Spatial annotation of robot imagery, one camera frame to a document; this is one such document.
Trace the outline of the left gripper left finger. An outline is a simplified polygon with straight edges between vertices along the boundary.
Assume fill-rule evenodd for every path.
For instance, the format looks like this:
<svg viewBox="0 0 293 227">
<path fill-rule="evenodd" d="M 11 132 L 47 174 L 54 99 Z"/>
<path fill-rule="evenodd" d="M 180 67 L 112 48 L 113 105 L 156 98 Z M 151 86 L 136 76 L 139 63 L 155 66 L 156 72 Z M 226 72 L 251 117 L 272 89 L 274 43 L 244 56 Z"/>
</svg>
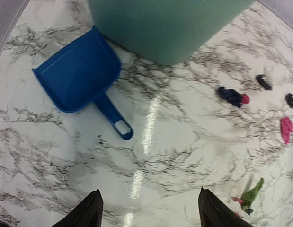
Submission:
<svg viewBox="0 0 293 227">
<path fill-rule="evenodd" d="M 101 227 L 103 206 L 100 190 L 92 191 L 53 227 Z"/>
</svg>

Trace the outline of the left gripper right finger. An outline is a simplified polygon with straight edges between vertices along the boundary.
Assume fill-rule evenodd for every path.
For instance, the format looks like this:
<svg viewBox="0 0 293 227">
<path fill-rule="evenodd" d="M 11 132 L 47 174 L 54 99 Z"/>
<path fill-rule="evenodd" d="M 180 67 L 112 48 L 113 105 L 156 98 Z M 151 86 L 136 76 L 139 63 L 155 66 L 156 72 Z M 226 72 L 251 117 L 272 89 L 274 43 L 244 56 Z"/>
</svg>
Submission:
<svg viewBox="0 0 293 227">
<path fill-rule="evenodd" d="M 198 197 L 198 208 L 201 227 L 253 227 L 203 187 Z"/>
</svg>

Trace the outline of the blue plastic dustpan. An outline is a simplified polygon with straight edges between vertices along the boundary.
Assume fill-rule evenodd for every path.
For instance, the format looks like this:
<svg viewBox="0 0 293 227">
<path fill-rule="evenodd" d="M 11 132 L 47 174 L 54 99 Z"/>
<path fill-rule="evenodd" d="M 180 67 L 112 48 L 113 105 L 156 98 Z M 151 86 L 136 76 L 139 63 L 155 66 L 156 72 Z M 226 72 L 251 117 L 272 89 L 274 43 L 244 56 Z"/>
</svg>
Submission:
<svg viewBox="0 0 293 227">
<path fill-rule="evenodd" d="M 32 71 L 59 110 L 74 113 L 94 103 L 114 129 L 119 121 L 128 128 L 116 129 L 122 139 L 133 137 L 132 127 L 106 95 L 119 78 L 121 61 L 95 26 Z"/>
</svg>

